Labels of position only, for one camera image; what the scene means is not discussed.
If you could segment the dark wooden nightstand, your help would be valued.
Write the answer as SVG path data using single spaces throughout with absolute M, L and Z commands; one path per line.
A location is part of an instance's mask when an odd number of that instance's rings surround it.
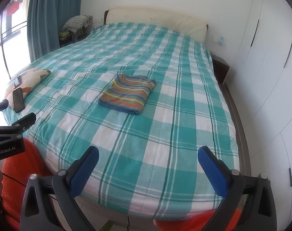
M 224 85 L 230 66 L 223 58 L 218 57 L 214 53 L 211 53 L 210 55 L 212 58 L 215 78 L 219 84 Z

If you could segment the white wardrobe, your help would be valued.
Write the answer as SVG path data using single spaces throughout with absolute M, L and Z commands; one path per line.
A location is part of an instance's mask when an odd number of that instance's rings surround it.
M 252 0 L 228 87 L 244 128 L 253 176 L 271 184 L 277 229 L 292 221 L 292 8 Z

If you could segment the window with black frame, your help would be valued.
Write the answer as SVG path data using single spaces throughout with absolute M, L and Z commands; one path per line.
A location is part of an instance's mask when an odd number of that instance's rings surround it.
M 11 0 L 0 15 L 0 84 L 30 64 L 24 0 Z

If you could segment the teal plaid bed cover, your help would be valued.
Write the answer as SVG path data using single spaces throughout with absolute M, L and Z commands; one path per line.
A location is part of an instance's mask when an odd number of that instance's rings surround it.
M 52 172 L 68 168 L 89 146 L 99 161 L 83 197 L 101 207 L 152 219 L 185 219 L 216 209 L 217 196 L 198 163 L 208 146 L 239 168 L 236 131 L 207 49 L 167 28 L 142 23 L 97 27 L 84 40 L 30 65 L 50 74 L 25 98 L 25 132 Z M 140 114 L 109 109 L 100 97 L 119 74 L 154 79 Z

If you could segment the cream padded headboard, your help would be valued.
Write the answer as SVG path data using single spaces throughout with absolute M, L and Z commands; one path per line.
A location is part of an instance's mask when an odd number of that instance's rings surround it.
M 208 23 L 187 15 L 158 9 L 137 7 L 116 7 L 104 13 L 104 24 L 145 23 L 168 28 L 187 35 L 203 44 L 208 31 Z

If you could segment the red fleece garment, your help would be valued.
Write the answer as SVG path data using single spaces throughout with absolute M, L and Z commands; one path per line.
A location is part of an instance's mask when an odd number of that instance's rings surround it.
M 25 151 L 4 160 L 2 207 L 10 230 L 19 230 L 20 213 L 24 192 L 29 176 L 52 176 L 37 148 L 28 139 L 24 139 Z

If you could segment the pile of folded clothes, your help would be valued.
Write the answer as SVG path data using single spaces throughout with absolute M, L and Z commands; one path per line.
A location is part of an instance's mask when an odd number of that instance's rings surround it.
M 83 30 L 88 28 L 93 22 L 91 15 L 78 15 L 70 18 L 62 27 L 61 33 L 68 32 L 73 40 L 83 34 Z

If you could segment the striped knitted t-shirt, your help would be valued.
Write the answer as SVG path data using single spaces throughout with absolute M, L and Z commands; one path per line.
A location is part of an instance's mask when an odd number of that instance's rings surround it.
M 117 74 L 105 90 L 98 104 L 112 110 L 138 115 L 156 86 L 156 80 L 142 75 Z

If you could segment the black smartphone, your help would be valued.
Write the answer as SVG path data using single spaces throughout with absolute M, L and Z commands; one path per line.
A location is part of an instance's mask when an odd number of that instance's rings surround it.
M 17 88 L 12 92 L 14 110 L 16 113 L 25 109 L 22 88 Z

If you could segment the patterned cream pillow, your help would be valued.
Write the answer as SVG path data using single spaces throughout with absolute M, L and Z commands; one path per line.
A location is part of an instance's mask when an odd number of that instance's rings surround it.
M 13 91 L 21 88 L 23 99 L 38 85 L 42 82 L 47 76 L 51 74 L 51 71 L 48 69 L 41 68 L 31 68 L 23 71 L 18 75 L 20 78 L 20 85 L 17 87 L 14 86 L 14 82 L 11 81 L 5 91 L 5 99 L 8 100 L 8 105 L 14 109 L 13 101 Z

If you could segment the blue curtain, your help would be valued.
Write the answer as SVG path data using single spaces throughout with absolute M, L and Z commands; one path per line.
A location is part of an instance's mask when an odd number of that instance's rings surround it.
M 30 61 L 60 48 L 59 32 L 81 13 L 81 0 L 29 0 L 27 40 Z

